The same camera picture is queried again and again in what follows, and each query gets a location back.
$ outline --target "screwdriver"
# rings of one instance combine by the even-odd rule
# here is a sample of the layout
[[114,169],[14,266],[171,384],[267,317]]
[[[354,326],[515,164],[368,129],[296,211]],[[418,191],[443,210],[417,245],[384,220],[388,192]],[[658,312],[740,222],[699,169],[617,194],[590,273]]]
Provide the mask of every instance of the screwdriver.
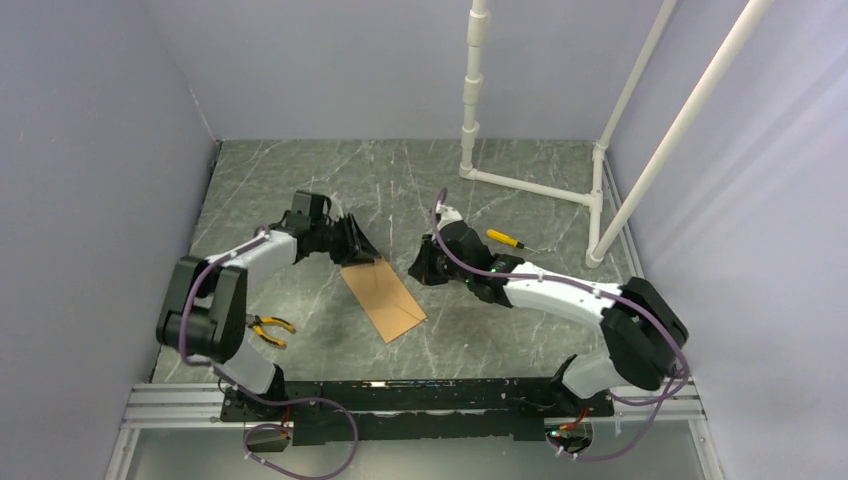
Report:
[[527,249],[527,250],[530,250],[533,253],[539,253],[536,250],[533,250],[532,248],[528,248],[526,245],[524,245],[523,243],[519,242],[518,240],[510,237],[509,235],[505,235],[505,234],[503,234],[503,233],[501,233],[497,230],[492,230],[492,229],[486,230],[486,236],[491,238],[492,240],[495,240],[495,241],[501,242],[503,244],[509,245],[510,247]]

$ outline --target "marble floor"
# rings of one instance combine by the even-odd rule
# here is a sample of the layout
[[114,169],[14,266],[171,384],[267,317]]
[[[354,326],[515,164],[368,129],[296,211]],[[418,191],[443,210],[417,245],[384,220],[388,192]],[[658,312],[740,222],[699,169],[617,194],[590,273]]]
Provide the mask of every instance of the marble floor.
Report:
[[[588,192],[591,143],[479,141],[475,164],[484,171]],[[622,242],[604,263],[583,261],[586,207],[457,176],[457,140],[227,141],[198,219],[191,252],[205,256],[250,238],[277,221],[297,189],[336,193],[371,242],[390,260],[428,319],[386,344],[342,280],[338,267],[313,255],[249,292],[249,313],[286,318],[298,329],[279,350],[252,336],[291,380],[548,376],[571,354],[596,348],[599,338],[564,318],[480,302],[459,283],[424,287],[405,272],[430,230],[427,211],[448,187],[447,204],[468,223],[510,234],[539,253],[517,252],[548,270],[602,282],[631,275]],[[607,195],[603,228],[612,218]],[[510,247],[485,239],[498,251]],[[205,368],[179,363],[164,348],[154,382],[210,382]]]

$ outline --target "white wall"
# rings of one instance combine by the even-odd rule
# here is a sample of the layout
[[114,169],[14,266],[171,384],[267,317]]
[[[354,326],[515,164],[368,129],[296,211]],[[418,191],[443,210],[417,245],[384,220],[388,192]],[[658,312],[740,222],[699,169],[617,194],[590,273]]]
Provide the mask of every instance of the white wall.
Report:
[[0,3],[0,477],[103,478],[213,151],[138,2]]
[[[612,140],[635,182],[744,2],[682,2]],[[846,478],[848,4],[777,0],[633,219],[730,479]]]
[[[146,0],[219,138],[459,138],[470,0]],[[661,0],[493,0],[483,137],[601,135]]]

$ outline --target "yellow-handled pliers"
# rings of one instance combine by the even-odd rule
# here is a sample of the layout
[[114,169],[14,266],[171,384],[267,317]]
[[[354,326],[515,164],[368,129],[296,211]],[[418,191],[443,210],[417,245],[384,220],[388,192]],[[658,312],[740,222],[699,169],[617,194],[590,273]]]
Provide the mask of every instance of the yellow-handled pliers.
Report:
[[266,327],[277,326],[285,328],[290,333],[297,332],[297,330],[295,330],[294,328],[294,325],[283,320],[282,318],[277,317],[260,317],[259,315],[254,315],[253,322],[251,322],[248,326],[253,329],[254,332],[256,332],[256,335],[259,335],[259,338],[265,340],[271,345],[274,345],[275,347],[280,348],[286,348],[286,342],[277,337],[268,335],[268,333],[265,332]]

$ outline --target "white pvc pipe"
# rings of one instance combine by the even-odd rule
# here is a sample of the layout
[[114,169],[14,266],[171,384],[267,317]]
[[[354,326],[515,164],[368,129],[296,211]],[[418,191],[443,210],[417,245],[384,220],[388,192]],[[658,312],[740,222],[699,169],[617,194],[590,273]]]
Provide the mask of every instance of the white pvc pipe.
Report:
[[592,149],[592,191],[589,195],[593,203],[589,205],[589,247],[586,249],[588,255],[598,244],[601,235],[601,213],[604,211],[604,150],[595,145]]
[[486,29],[489,23],[486,0],[473,0],[468,15],[468,67],[465,74],[465,89],[462,95],[465,112],[461,132],[462,161],[459,164],[459,172],[462,176],[467,176],[472,170],[472,151],[474,150],[477,133],[480,131],[480,125],[474,117],[477,110],[477,98],[480,95],[480,87],[483,81],[480,74],[480,49],[486,39]]
[[598,145],[604,150],[609,147],[609,141],[610,138],[612,138],[612,133],[615,131],[615,127],[618,126],[618,121],[621,120],[624,108],[627,107],[627,103],[630,101],[633,91],[636,90],[636,85],[639,83],[639,79],[642,78],[642,73],[645,72],[648,60],[651,59],[651,55],[657,48],[657,43],[660,41],[662,32],[665,30],[665,26],[668,23],[668,19],[671,17],[671,12],[674,11],[675,5],[677,5],[677,0],[665,0],[660,6],[659,12],[657,12],[654,24],[651,26],[651,30],[648,32],[647,38],[645,38],[645,43],[642,44],[642,51],[640,51],[639,56],[636,57],[636,63],[633,64],[633,69],[630,71],[630,76],[627,77],[624,89],[618,97],[615,108],[612,109],[612,115],[610,115],[610,119],[607,121],[604,133],[601,135],[601,139],[598,140]]
[[633,214],[633,210],[636,209],[642,197],[645,196],[654,178],[656,178],[663,165],[665,165],[665,162],[675,147],[680,143],[692,121],[695,120],[695,117],[698,116],[701,108],[703,108],[707,98],[709,98],[719,80],[721,80],[721,77],[724,76],[727,68],[736,59],[739,50],[745,45],[745,42],[751,36],[754,28],[760,23],[760,20],[766,11],[768,11],[772,2],[773,0],[748,1],[745,9],[742,10],[739,18],[736,19],[736,23],[733,24],[733,28],[730,29],[730,32],[718,48],[710,64],[707,65],[707,69],[704,70],[701,79],[698,80],[695,88],[692,89],[692,93],[686,99],[686,103],[683,104],[674,122],[671,123],[665,137],[663,137],[659,146],[657,146],[654,155],[651,157],[642,175],[639,176],[639,180],[636,181],[633,190],[630,191],[627,199],[624,200],[621,209],[615,215],[615,218],[613,218],[609,228],[607,228],[603,237],[598,241],[595,249],[586,255],[586,264],[589,267],[597,267],[603,261],[604,254],[606,254],[610,245],[612,245],[613,240],[621,232],[621,229],[624,228],[624,224],[630,218],[630,215]]
[[469,180],[479,180],[481,182],[501,185],[503,187],[524,190],[525,192],[538,193],[539,195],[568,200],[569,202],[575,202],[586,206],[591,206],[593,201],[592,196],[586,195],[585,193],[570,192],[559,188],[537,185],[535,183],[525,182],[524,180],[516,180],[514,178],[503,177],[493,173],[481,172],[476,168],[472,168],[467,174],[463,175],[460,173],[460,175],[462,175],[462,178],[467,178]]

